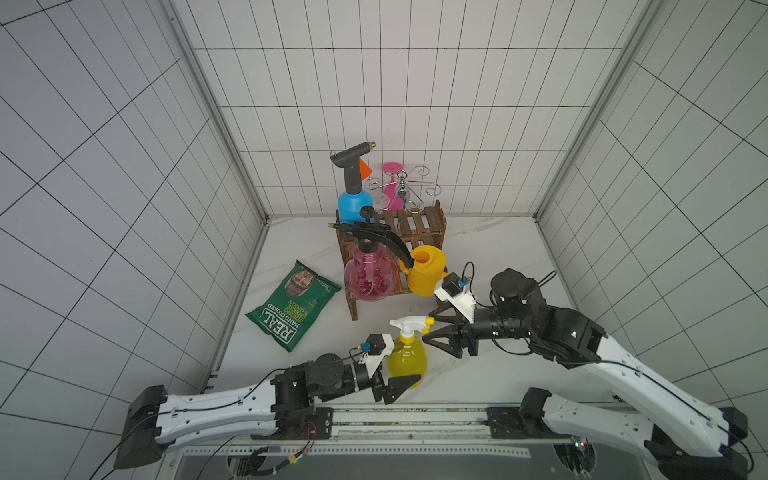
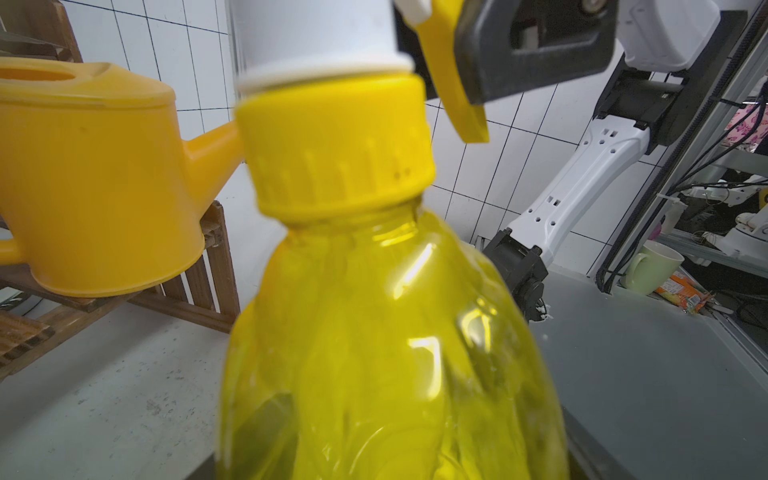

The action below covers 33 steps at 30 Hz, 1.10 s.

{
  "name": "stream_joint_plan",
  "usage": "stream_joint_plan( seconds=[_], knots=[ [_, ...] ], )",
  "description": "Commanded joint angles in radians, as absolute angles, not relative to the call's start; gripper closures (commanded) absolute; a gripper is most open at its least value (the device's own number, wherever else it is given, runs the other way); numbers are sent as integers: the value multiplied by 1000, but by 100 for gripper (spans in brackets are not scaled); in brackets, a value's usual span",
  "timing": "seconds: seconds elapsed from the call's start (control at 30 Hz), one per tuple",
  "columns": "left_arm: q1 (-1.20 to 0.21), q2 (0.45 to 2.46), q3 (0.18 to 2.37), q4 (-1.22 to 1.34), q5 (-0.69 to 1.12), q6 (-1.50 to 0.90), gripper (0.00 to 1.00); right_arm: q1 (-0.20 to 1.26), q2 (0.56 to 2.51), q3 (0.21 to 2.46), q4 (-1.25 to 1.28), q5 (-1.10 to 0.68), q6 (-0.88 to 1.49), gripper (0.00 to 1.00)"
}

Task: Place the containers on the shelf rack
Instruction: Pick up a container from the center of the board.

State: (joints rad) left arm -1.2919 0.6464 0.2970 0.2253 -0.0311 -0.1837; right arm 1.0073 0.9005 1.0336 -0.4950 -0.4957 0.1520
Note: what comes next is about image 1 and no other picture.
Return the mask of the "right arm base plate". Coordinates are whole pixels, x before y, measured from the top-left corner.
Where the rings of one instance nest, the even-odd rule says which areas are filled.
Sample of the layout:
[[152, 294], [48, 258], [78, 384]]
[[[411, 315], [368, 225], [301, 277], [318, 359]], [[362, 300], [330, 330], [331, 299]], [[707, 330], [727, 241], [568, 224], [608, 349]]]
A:
[[488, 407], [487, 420], [493, 439], [565, 439], [562, 435], [551, 430], [543, 421], [541, 409], [526, 409], [521, 407]]

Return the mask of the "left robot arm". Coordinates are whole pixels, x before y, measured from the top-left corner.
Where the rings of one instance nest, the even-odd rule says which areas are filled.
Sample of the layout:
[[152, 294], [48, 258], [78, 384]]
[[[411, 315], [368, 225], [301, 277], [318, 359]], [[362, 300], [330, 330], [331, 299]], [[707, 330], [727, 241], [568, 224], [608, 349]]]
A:
[[385, 379], [382, 365], [394, 350], [381, 336], [360, 358], [328, 353], [278, 368], [252, 386], [198, 395], [172, 395], [163, 385], [145, 388], [130, 404], [113, 467], [128, 470], [159, 461], [165, 452], [223, 437], [275, 438], [316, 422], [317, 404], [369, 390], [376, 402], [394, 403], [422, 376]]

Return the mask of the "yellow watering can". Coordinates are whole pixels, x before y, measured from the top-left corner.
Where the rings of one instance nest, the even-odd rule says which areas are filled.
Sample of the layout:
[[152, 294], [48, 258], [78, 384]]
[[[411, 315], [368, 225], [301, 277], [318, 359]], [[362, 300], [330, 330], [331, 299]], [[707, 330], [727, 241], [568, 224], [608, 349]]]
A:
[[437, 247], [422, 245], [410, 253], [410, 259], [414, 261], [412, 267], [398, 261], [410, 292], [420, 297], [432, 297], [435, 288], [448, 275], [446, 255]]

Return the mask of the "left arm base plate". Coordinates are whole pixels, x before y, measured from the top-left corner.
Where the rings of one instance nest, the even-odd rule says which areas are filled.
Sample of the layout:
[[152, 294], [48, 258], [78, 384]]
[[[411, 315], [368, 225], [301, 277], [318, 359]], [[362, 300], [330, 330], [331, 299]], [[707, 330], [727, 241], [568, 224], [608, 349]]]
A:
[[334, 410], [330, 407], [312, 407], [298, 412], [276, 415], [275, 440], [326, 440], [331, 436]]

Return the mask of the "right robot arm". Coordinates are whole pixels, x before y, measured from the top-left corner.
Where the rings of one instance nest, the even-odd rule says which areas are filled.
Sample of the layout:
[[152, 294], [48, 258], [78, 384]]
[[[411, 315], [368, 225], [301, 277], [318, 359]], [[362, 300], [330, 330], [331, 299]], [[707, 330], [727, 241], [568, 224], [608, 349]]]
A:
[[747, 416], [717, 408], [661, 377], [600, 325], [570, 309], [550, 306], [538, 282], [508, 268], [491, 280], [489, 306], [454, 273], [437, 283], [441, 307], [431, 317], [443, 328], [426, 344], [456, 358], [475, 356], [482, 340], [522, 339], [531, 353], [599, 381], [633, 412], [570, 401], [531, 387], [516, 408], [490, 408], [494, 437], [566, 438], [609, 445], [653, 465], [668, 479], [745, 479], [751, 455], [735, 445], [748, 435]]

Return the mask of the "yellow-green spray bottle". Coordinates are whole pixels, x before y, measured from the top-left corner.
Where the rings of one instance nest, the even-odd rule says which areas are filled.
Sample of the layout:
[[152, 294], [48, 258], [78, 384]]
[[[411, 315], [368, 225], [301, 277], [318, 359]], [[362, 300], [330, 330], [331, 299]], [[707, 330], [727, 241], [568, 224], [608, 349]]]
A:
[[435, 319], [429, 316], [406, 316], [389, 321], [399, 330], [399, 336], [387, 360], [388, 373], [391, 378], [418, 374], [420, 379], [411, 389], [421, 384], [428, 369], [428, 356], [419, 335], [429, 334], [434, 323]]

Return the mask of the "blue spray bottle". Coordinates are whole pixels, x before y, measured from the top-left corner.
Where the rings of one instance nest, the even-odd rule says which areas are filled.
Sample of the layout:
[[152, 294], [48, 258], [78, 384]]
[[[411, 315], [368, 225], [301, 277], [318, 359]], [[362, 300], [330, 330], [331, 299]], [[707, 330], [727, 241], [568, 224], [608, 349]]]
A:
[[363, 188], [363, 181], [371, 175], [372, 170], [362, 157], [369, 154], [375, 146], [373, 141], [365, 141], [330, 155], [333, 165], [344, 171], [345, 191], [338, 198], [338, 214], [341, 223], [363, 222], [360, 210], [365, 206], [373, 206], [371, 194]]

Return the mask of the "pink pressure sprayer bottle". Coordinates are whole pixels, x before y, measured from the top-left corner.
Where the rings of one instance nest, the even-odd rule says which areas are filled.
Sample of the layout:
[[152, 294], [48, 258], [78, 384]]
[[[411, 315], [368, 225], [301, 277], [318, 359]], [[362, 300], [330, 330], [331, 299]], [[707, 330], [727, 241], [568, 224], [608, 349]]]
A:
[[388, 252], [406, 267], [414, 265], [405, 242], [389, 225], [376, 221], [375, 215], [372, 206], [363, 206], [362, 221], [330, 224], [354, 238], [356, 244], [344, 269], [345, 288], [357, 300], [369, 302], [382, 300], [395, 290], [400, 269]]

